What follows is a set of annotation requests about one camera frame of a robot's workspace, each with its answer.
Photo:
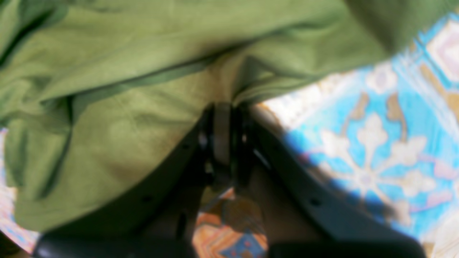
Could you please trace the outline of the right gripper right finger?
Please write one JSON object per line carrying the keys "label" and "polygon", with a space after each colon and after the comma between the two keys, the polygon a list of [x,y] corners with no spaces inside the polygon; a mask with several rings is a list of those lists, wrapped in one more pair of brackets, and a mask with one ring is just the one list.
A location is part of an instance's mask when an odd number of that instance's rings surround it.
{"label": "right gripper right finger", "polygon": [[414,238],[341,201],[260,124],[247,107],[231,110],[236,192],[262,210],[269,258],[424,258]]}

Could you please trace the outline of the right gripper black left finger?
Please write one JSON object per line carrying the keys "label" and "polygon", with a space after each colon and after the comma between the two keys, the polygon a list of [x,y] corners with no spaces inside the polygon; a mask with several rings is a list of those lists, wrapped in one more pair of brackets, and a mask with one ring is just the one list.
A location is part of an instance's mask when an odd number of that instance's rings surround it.
{"label": "right gripper black left finger", "polygon": [[202,195],[232,180],[231,113],[231,104],[210,104],[153,172],[100,209],[41,235],[34,257],[195,258]]}

